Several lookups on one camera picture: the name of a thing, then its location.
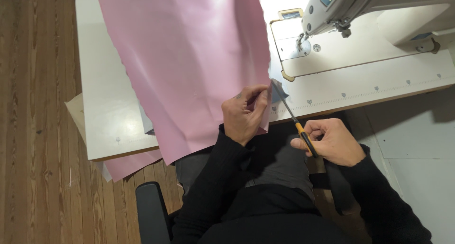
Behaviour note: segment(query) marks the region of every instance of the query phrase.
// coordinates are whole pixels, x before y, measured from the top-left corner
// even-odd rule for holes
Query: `gray pants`
[[[280,184],[302,189],[314,202],[305,151],[290,145],[291,140],[298,137],[293,122],[272,125],[267,134],[255,136],[248,144],[248,147],[253,147],[251,158],[234,175],[232,186],[240,188],[265,183]],[[212,147],[208,147],[175,161],[177,179],[185,194],[204,168],[211,150]]]

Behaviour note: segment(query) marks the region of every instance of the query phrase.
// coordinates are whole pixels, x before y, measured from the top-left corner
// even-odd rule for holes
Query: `white table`
[[[106,160],[157,149],[156,137],[144,134],[136,95],[106,31],[98,0],[76,0],[76,13],[88,159]],[[287,101],[295,115],[306,117],[454,83],[455,68],[443,46],[437,55],[410,55],[297,77],[287,82]],[[282,103],[273,104],[271,122],[289,117]]]

